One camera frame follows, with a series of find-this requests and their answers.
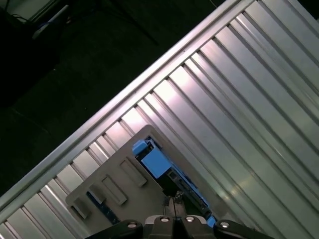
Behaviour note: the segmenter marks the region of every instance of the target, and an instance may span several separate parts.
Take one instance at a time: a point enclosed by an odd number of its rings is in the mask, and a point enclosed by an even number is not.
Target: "metal table surface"
[[[4,238],[90,234],[65,197],[151,124],[248,226],[319,237],[319,24],[228,0],[0,198]]]

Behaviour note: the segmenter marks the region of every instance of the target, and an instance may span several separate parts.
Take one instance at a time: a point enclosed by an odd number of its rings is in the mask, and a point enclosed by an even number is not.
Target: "blue plastic part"
[[[137,156],[147,147],[148,147],[148,144],[144,140],[137,141],[132,148],[134,156]]]
[[[150,173],[158,179],[163,174],[165,174],[170,168],[172,168],[181,178],[182,180],[188,184],[190,189],[202,199],[202,201],[209,208],[209,203],[199,192],[198,188],[193,184],[193,182],[176,166],[174,163],[167,158],[162,151],[156,146],[152,139],[139,140],[133,145],[133,154],[138,156],[144,149],[148,147],[148,144],[151,144],[153,150],[149,152],[142,160],[142,164],[150,171]],[[216,219],[213,216],[210,216],[207,219],[207,224],[210,227],[213,227],[216,222]]]
[[[207,225],[209,226],[209,227],[213,227],[214,225],[215,225],[215,223],[216,223],[216,220],[215,220],[215,218],[213,217],[213,216],[210,216],[208,219],[207,219]]]
[[[86,192],[86,196],[91,200],[95,207],[97,207],[100,212],[112,223],[112,225],[115,225],[121,221],[108,206],[106,206],[104,203],[99,203],[98,201],[96,201],[96,199],[90,192]]]
[[[156,179],[161,177],[171,168],[170,161],[158,148],[154,148],[149,152],[148,155],[142,159],[142,164],[145,165]]]

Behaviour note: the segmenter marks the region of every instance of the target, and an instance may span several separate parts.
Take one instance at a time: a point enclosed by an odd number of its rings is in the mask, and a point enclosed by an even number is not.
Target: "blue object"
[[[196,196],[190,195],[194,200],[204,205],[204,208],[209,210],[209,203],[199,192],[198,188],[192,183],[192,181],[168,158],[164,153],[157,147],[155,142],[151,138],[146,140],[139,140],[133,145],[132,148],[134,156],[141,161],[141,163],[149,170],[149,172],[158,179],[163,174],[165,174],[169,169],[178,174],[180,179],[187,184],[188,188],[185,188],[185,185],[181,185],[180,182],[175,182],[178,187],[183,188],[184,192],[187,195],[189,191],[192,191]],[[216,220],[210,214],[206,217],[207,224],[210,227],[213,227]]]
[[[208,219],[207,219],[207,225],[210,226],[211,228],[214,226],[214,224],[216,223],[216,220],[214,217],[210,216]]]
[[[133,154],[137,156],[141,153],[144,149],[148,147],[148,144],[144,140],[139,140],[133,145]]]
[[[120,219],[118,219],[115,213],[103,202],[99,203],[90,192],[86,192],[86,196],[91,200],[95,207],[97,207],[100,212],[112,223],[112,225],[120,222]]]
[[[171,163],[158,148],[154,148],[148,153],[148,155],[142,159],[142,164],[145,165],[156,179],[171,168]]]

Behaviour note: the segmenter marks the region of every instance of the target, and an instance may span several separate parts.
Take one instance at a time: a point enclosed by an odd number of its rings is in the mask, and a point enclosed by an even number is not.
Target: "metal screw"
[[[222,222],[220,224],[223,228],[228,228],[229,227],[229,224],[228,223],[225,223],[225,222]]]
[[[128,224],[128,228],[136,228],[136,223],[130,223]]]
[[[169,219],[168,218],[161,218],[160,221],[163,223],[167,223],[169,221]]]
[[[186,221],[188,221],[188,222],[190,222],[190,223],[193,222],[194,220],[195,220],[195,219],[194,219],[193,217],[187,217],[187,218],[186,218]]]

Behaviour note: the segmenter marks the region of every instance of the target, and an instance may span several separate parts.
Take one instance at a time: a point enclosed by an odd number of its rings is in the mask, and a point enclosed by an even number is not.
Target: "dark floor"
[[[68,26],[55,70],[0,109],[0,195],[224,0],[119,2],[157,44],[113,9]],[[89,4],[79,1],[77,8]]]

